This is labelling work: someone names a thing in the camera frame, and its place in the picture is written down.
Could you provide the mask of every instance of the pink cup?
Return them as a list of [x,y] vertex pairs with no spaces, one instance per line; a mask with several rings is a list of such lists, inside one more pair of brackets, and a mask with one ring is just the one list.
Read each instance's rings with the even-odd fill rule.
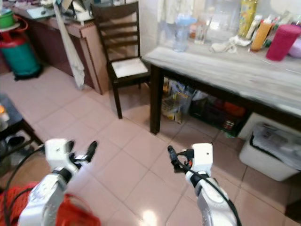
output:
[[301,28],[298,26],[287,24],[279,26],[266,58],[274,61],[283,60],[300,34]]

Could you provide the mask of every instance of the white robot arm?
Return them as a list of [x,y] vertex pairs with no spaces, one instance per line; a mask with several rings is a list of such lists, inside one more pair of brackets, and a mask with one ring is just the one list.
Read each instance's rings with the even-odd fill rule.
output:
[[63,201],[68,182],[82,165],[91,162],[97,142],[93,142],[86,155],[75,157],[71,150],[74,142],[52,139],[45,143],[46,159],[52,173],[33,188],[22,211],[19,226],[54,226],[57,211]]
[[[202,212],[203,226],[241,226],[234,204],[227,193],[211,178],[213,164],[212,144],[194,144],[191,149],[176,153],[168,147],[175,173],[185,173],[186,180],[195,188],[198,207]],[[181,163],[178,155],[187,158]]]
[[[28,204],[20,215],[19,226],[55,225],[68,182],[83,164],[91,162],[97,142],[90,145],[86,155],[76,158],[71,153],[73,146],[74,142],[65,139],[52,139],[45,143],[46,158],[52,173],[31,191]],[[241,226],[234,204],[218,183],[210,178],[212,144],[194,144],[192,149],[180,153],[169,146],[168,152],[175,173],[185,173],[186,180],[195,188],[203,226]],[[185,156],[187,161],[181,163],[178,155]]]

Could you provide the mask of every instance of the white table top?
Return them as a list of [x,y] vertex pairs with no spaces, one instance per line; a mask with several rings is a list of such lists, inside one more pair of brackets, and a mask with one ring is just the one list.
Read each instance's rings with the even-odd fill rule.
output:
[[266,52],[212,53],[208,46],[190,43],[177,53],[171,45],[159,46],[143,59],[160,67],[264,103],[301,118],[301,59],[282,62],[265,58]]

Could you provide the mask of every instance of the water bottle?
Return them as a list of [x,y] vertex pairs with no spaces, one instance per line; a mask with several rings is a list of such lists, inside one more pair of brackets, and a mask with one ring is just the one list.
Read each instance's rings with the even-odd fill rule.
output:
[[179,14],[175,24],[175,41],[174,51],[184,52],[188,46],[188,37],[190,25],[195,23],[197,20],[188,15]]

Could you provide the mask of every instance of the small table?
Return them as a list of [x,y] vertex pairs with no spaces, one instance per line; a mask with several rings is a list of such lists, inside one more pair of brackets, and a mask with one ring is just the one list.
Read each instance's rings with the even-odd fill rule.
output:
[[43,142],[41,139],[34,133],[33,128],[28,124],[28,122],[22,117],[18,112],[13,102],[8,98],[6,94],[0,94],[0,103],[5,107],[9,120],[7,121],[8,127],[3,131],[0,131],[0,140],[7,138],[10,135],[16,134],[17,132],[23,130],[30,137],[29,141],[24,142],[21,146],[16,147],[6,153],[5,156],[10,155],[11,153],[17,151],[18,149],[25,147],[32,142],[35,142],[37,145],[42,145]]
[[143,57],[152,65],[150,131],[160,131],[163,79],[168,77],[194,89],[263,115],[301,131],[301,64],[265,59],[265,53],[212,53],[208,46],[190,44],[184,53],[171,45]]

